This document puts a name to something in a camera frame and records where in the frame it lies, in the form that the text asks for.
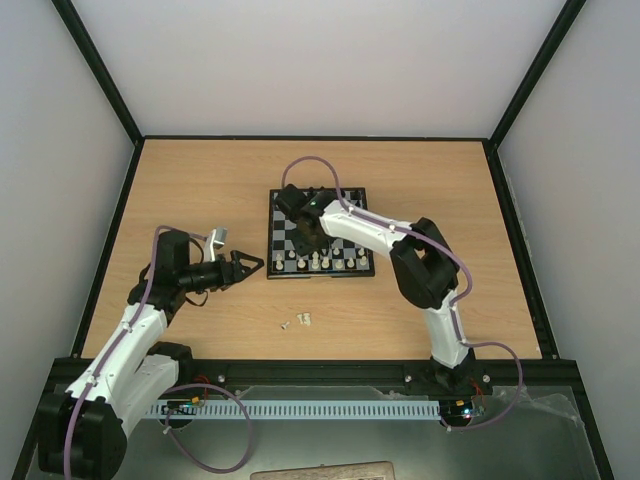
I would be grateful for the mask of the white chess pieces pile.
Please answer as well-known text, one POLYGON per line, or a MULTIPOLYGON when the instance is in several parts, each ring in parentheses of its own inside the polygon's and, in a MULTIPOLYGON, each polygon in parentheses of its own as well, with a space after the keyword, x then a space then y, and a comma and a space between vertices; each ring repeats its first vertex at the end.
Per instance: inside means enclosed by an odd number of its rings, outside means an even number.
POLYGON ((298 314, 297 318, 301 325, 310 326, 312 323, 311 315, 309 313, 298 314))

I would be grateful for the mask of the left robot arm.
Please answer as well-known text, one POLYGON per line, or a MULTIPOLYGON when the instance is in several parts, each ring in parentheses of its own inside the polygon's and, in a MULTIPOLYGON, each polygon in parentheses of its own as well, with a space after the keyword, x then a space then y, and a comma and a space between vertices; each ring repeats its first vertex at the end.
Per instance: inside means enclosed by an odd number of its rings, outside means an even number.
POLYGON ((36 414, 39 468, 67 479, 111 479, 128 440, 153 404, 192 376, 186 345, 161 336, 189 294, 238 284, 262 259, 220 253, 227 231, 202 236, 161 225, 115 330, 90 365, 62 392, 41 399, 36 414))

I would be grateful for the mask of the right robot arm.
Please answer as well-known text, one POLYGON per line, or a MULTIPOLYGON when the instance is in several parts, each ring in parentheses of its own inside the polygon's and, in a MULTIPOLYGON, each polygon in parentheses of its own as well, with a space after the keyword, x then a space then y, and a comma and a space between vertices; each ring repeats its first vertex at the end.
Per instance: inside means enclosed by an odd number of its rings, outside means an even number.
POLYGON ((293 246, 301 256, 327 250, 340 239, 388 259, 400 294, 424 314, 438 384, 455 392, 470 381, 465 361, 471 348, 465 345, 454 306, 460 266, 432 221, 392 220, 357 206, 339 191, 310 195, 292 184, 277 193, 275 206, 293 223, 293 246))

